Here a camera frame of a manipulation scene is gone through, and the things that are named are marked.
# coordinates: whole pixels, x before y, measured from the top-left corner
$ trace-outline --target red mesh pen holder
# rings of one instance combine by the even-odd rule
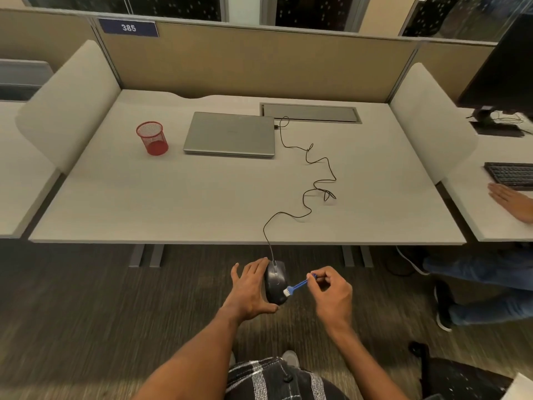
[[[159,122],[144,122],[137,127],[137,134],[151,156],[160,156],[169,149],[163,134],[163,125]]]

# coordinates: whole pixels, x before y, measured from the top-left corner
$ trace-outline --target metal desk leg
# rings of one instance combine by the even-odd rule
[[[344,266],[348,268],[355,267],[355,263],[353,262],[353,255],[352,255],[352,246],[351,245],[343,245],[342,247],[342,256],[344,257]]]
[[[130,257],[130,268],[139,268],[141,266],[142,253],[144,251],[144,244],[136,244],[133,248],[133,253]]]
[[[159,268],[161,265],[161,257],[163,256],[164,244],[155,244],[152,257],[150,258],[150,268]]]
[[[365,268],[374,268],[374,262],[372,261],[372,254],[370,253],[370,247],[367,245],[362,245],[361,255],[363,256],[363,264]]]

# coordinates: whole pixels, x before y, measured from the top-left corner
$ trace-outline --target brush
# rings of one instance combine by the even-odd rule
[[[283,289],[283,294],[286,296],[286,297],[289,297],[289,296],[292,296],[294,291],[298,288],[301,288],[303,285],[305,285],[307,283],[307,279],[300,282],[299,284],[297,285],[294,285],[294,286],[288,286],[286,289]]]

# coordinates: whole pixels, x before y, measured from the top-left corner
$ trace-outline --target sign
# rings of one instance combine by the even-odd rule
[[[131,21],[130,19],[109,18],[99,18],[98,20],[105,33],[159,38],[155,21]]]

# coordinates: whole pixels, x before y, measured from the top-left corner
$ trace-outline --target adjacent desk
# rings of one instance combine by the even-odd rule
[[[363,124],[291,121],[288,145],[315,146],[338,181],[337,200],[310,193],[313,213],[278,215],[273,244],[463,244],[462,233],[387,104],[237,96],[184,99],[124,90],[63,183],[30,239],[35,242],[265,244],[263,224],[277,211],[304,214],[302,194],[327,178],[276,131],[273,159],[185,154],[195,111],[260,114],[260,103],[355,106]],[[146,153],[138,124],[163,124],[169,150]]]
[[[465,117],[472,113],[462,111]],[[533,124],[521,119],[524,123],[518,126],[533,132]],[[533,163],[533,135],[478,137],[475,152],[443,180],[444,187],[480,242],[533,241],[533,226],[516,220],[489,196],[487,184],[492,179],[483,169],[486,161]],[[524,193],[533,198],[533,192]]]
[[[0,102],[0,238],[19,238],[59,171],[15,125],[24,102]]]

